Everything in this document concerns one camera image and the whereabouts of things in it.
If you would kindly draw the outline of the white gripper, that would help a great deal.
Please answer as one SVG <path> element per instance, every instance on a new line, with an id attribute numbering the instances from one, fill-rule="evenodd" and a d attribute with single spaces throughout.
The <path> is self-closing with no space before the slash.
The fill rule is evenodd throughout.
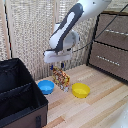
<path id="1" fill-rule="evenodd" d="M 55 51 L 45 51 L 44 52 L 44 62 L 45 63 L 54 63 L 59 61 L 70 60 L 72 57 L 71 51 L 60 51 L 56 53 Z M 65 66 L 64 62 L 61 62 L 61 69 Z"/>

